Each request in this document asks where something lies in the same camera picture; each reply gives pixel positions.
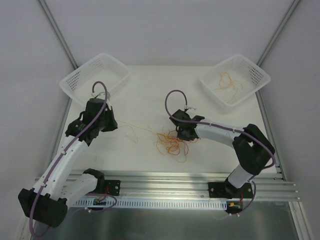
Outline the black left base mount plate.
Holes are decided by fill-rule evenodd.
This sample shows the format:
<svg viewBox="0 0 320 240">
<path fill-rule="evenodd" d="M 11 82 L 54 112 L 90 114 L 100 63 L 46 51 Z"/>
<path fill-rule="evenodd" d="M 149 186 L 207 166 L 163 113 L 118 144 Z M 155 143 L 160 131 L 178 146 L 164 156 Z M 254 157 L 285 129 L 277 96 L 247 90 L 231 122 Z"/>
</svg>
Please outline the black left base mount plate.
<svg viewBox="0 0 320 240">
<path fill-rule="evenodd" d="M 102 187 L 99 189 L 100 194 L 119 196 L 121 191 L 120 180 L 104 180 Z"/>
</svg>

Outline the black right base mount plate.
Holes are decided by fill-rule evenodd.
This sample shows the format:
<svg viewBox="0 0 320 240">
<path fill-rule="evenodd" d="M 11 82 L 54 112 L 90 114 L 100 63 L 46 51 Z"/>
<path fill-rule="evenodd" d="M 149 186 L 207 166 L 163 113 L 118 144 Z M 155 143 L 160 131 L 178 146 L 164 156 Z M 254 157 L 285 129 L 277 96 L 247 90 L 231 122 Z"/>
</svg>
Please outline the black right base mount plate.
<svg viewBox="0 0 320 240">
<path fill-rule="evenodd" d="M 245 183 L 242 187 L 236 188 L 230 183 L 215 181 L 208 182 L 208 194 L 210 198 L 224 199 L 252 199 L 253 189 L 250 183 Z"/>
</svg>

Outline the white plastic basket left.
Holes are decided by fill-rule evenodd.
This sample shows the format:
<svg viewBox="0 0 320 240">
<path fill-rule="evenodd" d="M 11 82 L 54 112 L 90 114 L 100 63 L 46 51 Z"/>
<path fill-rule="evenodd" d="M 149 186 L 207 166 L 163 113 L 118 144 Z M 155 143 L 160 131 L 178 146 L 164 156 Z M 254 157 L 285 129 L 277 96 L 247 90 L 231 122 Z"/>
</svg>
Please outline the white plastic basket left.
<svg viewBox="0 0 320 240">
<path fill-rule="evenodd" d="M 84 108 L 87 101 L 94 97 L 93 92 L 104 92 L 101 85 L 92 90 L 95 82 L 103 82 L 108 95 L 113 96 L 126 85 L 130 75 L 130 69 L 125 64 L 107 53 L 100 53 L 62 79 L 59 87 Z"/>
</svg>

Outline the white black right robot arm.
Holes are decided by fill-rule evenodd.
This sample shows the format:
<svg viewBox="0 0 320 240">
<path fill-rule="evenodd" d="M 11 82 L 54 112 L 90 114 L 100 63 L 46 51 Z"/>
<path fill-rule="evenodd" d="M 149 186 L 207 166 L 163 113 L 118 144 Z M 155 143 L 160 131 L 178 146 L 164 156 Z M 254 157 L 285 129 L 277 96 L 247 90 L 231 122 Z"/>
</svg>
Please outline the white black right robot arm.
<svg viewBox="0 0 320 240">
<path fill-rule="evenodd" d="M 208 183 L 211 198 L 252 198 L 244 188 L 262 170 L 275 164 L 275 148 L 262 131 L 254 124 L 246 127 L 231 127 L 209 122 L 203 116 L 193 118 L 185 110 L 177 110 L 169 117 L 176 127 L 177 138 L 184 141 L 207 139 L 234 149 L 238 159 L 237 167 L 223 182 Z"/>
</svg>

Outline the aluminium table frame rail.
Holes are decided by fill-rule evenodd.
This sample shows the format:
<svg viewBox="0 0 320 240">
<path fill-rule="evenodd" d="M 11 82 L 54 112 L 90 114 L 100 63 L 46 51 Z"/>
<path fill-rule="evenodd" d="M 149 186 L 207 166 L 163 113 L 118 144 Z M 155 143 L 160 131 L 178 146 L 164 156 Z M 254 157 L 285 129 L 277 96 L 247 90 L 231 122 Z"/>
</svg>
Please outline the aluminium table frame rail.
<svg viewBox="0 0 320 240">
<path fill-rule="evenodd" d="M 223 182 L 227 173 L 181 173 L 104 170 L 108 180 L 119 180 L 120 196 L 138 199 L 208 199 L 209 182 Z M 300 202 L 295 182 L 280 173 L 261 173 L 253 179 L 256 201 Z"/>
</svg>

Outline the white plastic basket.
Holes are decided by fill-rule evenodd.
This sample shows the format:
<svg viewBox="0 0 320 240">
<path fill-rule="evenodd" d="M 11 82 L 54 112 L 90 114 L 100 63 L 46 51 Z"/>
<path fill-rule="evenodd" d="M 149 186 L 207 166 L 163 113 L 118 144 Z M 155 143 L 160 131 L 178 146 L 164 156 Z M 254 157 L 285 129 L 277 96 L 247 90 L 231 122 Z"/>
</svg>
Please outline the white plastic basket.
<svg viewBox="0 0 320 240">
<path fill-rule="evenodd" d="M 271 77 L 247 57 L 236 54 L 201 74 L 199 81 L 218 110 L 227 114 L 266 86 Z"/>
<path fill-rule="evenodd" d="M 108 95 L 113 96 L 126 85 L 130 75 L 130 69 L 125 64 L 107 53 L 100 53 L 62 79 L 59 87 L 84 108 L 87 101 L 94 97 L 93 92 L 104 92 L 101 85 L 92 90 L 95 82 L 103 82 Z"/>
</svg>

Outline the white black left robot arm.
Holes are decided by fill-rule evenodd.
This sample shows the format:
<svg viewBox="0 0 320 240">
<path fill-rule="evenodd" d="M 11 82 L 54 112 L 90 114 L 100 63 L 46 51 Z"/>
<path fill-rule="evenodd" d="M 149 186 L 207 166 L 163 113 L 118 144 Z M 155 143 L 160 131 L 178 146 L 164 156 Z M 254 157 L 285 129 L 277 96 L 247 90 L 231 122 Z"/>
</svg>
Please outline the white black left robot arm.
<svg viewBox="0 0 320 240">
<path fill-rule="evenodd" d="M 108 100 L 91 98 L 85 110 L 72 121 L 65 132 L 60 151 L 31 189 L 23 188 L 18 201 L 30 221 L 38 221 L 57 228 L 65 219 L 68 209 L 87 193 L 106 192 L 105 175 L 92 168 L 85 170 L 74 183 L 65 186 L 76 160 L 101 132 L 118 128 L 113 108 Z"/>
</svg>

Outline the white plastic basket right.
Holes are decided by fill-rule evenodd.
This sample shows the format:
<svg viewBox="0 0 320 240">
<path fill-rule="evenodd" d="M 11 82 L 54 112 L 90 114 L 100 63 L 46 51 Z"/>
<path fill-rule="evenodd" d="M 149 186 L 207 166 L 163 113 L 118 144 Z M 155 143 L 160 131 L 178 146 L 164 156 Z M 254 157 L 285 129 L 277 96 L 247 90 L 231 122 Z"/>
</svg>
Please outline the white plastic basket right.
<svg viewBox="0 0 320 240">
<path fill-rule="evenodd" d="M 227 114 L 266 86 L 271 77 L 247 57 L 236 54 L 201 74 L 199 81 L 218 110 Z"/>
</svg>

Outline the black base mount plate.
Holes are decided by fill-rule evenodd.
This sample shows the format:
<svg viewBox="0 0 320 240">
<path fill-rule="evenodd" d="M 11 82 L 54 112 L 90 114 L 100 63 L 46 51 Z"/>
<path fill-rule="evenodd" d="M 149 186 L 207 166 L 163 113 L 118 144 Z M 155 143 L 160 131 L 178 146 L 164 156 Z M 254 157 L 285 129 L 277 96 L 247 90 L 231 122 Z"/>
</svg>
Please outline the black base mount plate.
<svg viewBox="0 0 320 240">
<path fill-rule="evenodd" d="M 120 180 L 104 180 L 102 187 L 99 189 L 100 194 L 119 196 L 121 191 Z"/>
<path fill-rule="evenodd" d="M 230 183 L 215 181 L 208 182 L 208 194 L 210 198 L 224 199 L 252 199 L 253 189 L 250 183 L 245 183 L 242 187 L 236 188 Z"/>
</svg>

